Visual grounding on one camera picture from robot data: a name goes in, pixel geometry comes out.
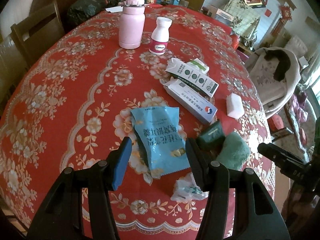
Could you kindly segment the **green fuzzy cloth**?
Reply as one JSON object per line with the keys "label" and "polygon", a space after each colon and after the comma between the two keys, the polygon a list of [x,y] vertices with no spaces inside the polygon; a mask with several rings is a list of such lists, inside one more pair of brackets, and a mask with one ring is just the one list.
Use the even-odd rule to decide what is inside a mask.
{"label": "green fuzzy cloth", "polygon": [[216,161],[228,169],[240,171],[250,153],[251,150],[244,139],[238,133],[232,132],[226,136]]}

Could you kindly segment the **white green milk carton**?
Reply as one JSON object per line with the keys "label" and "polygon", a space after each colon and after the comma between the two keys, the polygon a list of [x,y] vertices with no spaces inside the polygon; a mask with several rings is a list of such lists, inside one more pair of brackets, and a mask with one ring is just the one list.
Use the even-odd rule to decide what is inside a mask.
{"label": "white green milk carton", "polygon": [[219,84],[209,77],[209,72],[203,74],[178,58],[171,58],[168,61],[166,72],[174,78],[182,80],[201,95],[208,96],[209,98],[214,96],[219,87]]}

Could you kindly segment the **pink thermos bottle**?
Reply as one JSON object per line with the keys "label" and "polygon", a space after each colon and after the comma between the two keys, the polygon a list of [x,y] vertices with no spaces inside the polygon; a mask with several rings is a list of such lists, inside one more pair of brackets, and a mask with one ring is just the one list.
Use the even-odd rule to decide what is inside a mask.
{"label": "pink thermos bottle", "polygon": [[119,45],[124,49],[140,46],[145,23],[144,0],[126,0],[120,15]]}

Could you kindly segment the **small chair red cushion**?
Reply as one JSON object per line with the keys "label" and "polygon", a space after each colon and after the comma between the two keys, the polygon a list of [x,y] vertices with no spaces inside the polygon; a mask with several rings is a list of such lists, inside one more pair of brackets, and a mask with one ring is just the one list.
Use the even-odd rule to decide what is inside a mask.
{"label": "small chair red cushion", "polygon": [[272,142],[288,137],[289,135],[293,135],[291,129],[284,126],[284,122],[278,114],[274,114],[268,118],[267,123],[270,129]]}

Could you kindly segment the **red floral tablecloth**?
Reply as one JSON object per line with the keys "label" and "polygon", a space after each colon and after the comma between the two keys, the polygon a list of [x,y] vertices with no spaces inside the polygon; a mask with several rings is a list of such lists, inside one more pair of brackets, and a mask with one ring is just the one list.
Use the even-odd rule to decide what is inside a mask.
{"label": "red floral tablecloth", "polygon": [[[163,55],[149,52],[157,17],[172,20]],[[253,83],[232,45],[230,27],[178,6],[147,7],[141,45],[119,46],[119,14],[101,12],[63,37],[29,70],[1,118],[1,196],[30,226],[64,168],[90,168],[135,140],[131,110],[178,107],[164,89],[167,62],[200,59],[219,84],[211,98],[225,134],[236,132],[251,153],[245,163],[274,195],[274,165],[257,147],[270,140]],[[227,115],[226,98],[242,98],[239,119]]]}

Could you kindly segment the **white pink supplement bottle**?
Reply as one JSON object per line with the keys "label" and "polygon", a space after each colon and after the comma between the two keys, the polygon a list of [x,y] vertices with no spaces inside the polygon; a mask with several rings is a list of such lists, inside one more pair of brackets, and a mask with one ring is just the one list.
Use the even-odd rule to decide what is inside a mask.
{"label": "white pink supplement bottle", "polygon": [[154,55],[163,55],[169,42],[169,28],[172,20],[166,17],[157,17],[156,28],[152,32],[149,52]]}

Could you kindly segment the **red chinese knot decoration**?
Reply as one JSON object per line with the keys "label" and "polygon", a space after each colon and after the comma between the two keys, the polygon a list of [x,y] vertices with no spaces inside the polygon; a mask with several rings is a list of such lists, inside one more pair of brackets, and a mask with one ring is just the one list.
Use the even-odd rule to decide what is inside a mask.
{"label": "red chinese knot decoration", "polygon": [[280,6],[280,18],[278,19],[276,25],[271,31],[271,36],[276,37],[279,35],[280,31],[283,29],[288,21],[292,21],[291,8],[289,6]]}

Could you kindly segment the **blue snack bag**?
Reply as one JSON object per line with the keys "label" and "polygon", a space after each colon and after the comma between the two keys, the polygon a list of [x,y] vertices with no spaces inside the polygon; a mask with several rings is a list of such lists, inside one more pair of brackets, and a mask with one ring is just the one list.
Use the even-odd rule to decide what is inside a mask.
{"label": "blue snack bag", "polygon": [[151,106],[131,110],[132,126],[146,153],[152,178],[190,167],[179,133],[178,107]]}

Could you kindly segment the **white tissue wrapper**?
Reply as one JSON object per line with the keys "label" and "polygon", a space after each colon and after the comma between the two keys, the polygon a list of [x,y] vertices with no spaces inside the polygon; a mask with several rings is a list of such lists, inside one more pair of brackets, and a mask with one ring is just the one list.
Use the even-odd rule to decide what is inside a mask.
{"label": "white tissue wrapper", "polygon": [[192,172],[176,180],[174,185],[172,201],[189,202],[191,200],[204,200],[208,197],[208,192],[203,192],[197,185]]}

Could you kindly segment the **wooden chair behind table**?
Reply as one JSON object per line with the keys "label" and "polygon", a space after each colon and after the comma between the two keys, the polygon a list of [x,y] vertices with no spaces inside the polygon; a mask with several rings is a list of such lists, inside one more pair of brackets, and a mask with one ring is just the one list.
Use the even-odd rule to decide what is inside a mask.
{"label": "wooden chair behind table", "polygon": [[30,67],[64,35],[56,0],[11,26],[11,37]]}

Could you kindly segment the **green white tissue pack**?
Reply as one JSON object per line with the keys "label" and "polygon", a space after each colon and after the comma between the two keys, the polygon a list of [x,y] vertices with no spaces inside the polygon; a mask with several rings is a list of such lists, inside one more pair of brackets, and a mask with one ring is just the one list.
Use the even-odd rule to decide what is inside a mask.
{"label": "green white tissue pack", "polygon": [[209,67],[198,58],[190,60],[189,62],[187,62],[187,65],[195,68],[203,74],[207,74],[209,72]]}

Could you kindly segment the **white blue medicine box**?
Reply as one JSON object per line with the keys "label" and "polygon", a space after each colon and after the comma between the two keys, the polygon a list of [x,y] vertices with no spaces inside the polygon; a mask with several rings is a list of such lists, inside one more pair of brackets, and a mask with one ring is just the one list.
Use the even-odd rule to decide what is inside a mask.
{"label": "white blue medicine box", "polygon": [[163,85],[165,91],[203,124],[214,122],[217,108],[198,92],[179,79]]}

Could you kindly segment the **dark green small pouch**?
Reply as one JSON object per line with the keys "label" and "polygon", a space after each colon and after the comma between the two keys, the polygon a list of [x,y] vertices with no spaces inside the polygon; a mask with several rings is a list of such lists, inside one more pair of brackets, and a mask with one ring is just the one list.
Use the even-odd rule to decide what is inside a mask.
{"label": "dark green small pouch", "polygon": [[222,150],[225,138],[221,122],[217,119],[202,131],[195,141],[200,150],[210,152],[216,158]]}

